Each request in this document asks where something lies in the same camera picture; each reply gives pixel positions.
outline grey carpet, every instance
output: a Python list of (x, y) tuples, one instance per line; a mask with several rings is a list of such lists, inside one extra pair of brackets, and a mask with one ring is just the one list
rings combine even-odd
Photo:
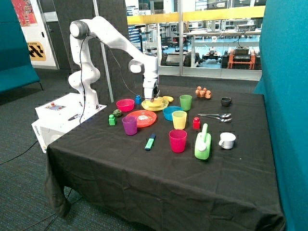
[[(31, 123), (37, 120), (35, 107), (70, 92), (76, 92), (68, 84), (67, 70), (36, 70), (44, 91), (38, 83), (0, 94), (0, 163), (27, 150), (36, 137)], [(141, 78), (135, 78), (140, 84)], [(215, 89), (251, 93), (256, 82), (238, 80), (213, 80), (190, 77), (161, 77), (161, 84), (195, 87), (211, 86)], [(0, 165), (0, 230), (42, 231), (52, 221), (53, 211), (43, 193), (45, 158), (36, 143), (24, 155)], [(150, 228), (130, 223), (110, 211), (91, 205), (72, 191), (69, 201), (76, 201), (69, 215), (55, 218), (48, 230), (53, 231), (147, 231)]]

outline glass window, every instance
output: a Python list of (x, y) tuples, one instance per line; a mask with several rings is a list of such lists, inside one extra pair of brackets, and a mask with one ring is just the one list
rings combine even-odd
[[(144, 52), (157, 53), (159, 74), (260, 79), (266, 0), (130, 2), (135, 2), (130, 39)], [(134, 29), (140, 22), (146, 24), (141, 37)]]

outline pen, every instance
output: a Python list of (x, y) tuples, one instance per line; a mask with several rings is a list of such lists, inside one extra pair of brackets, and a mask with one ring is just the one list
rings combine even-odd
[(148, 140), (148, 142), (146, 143), (146, 146), (145, 146), (145, 148), (144, 148), (146, 151), (151, 150), (155, 138), (156, 138), (156, 135), (153, 133), (153, 134), (151, 135), (151, 137), (149, 138), (149, 140)]
[(73, 120), (73, 119), (76, 119), (76, 118), (78, 118), (78, 117), (79, 117), (79, 115), (76, 114), (76, 115), (74, 115), (73, 117), (70, 117), (70, 118), (68, 119), (68, 121)]

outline black cup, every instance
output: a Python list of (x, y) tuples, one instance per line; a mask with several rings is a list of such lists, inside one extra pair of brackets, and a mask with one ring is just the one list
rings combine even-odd
[(232, 102), (232, 99), (229, 97), (222, 97), (220, 102), (223, 107), (229, 107)]

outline orange plate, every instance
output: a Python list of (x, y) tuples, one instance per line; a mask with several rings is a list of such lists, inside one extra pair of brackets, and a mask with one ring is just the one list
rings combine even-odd
[(127, 116), (137, 117), (137, 127), (144, 128), (150, 126), (156, 121), (157, 115), (154, 112), (147, 110), (139, 110), (129, 113)]

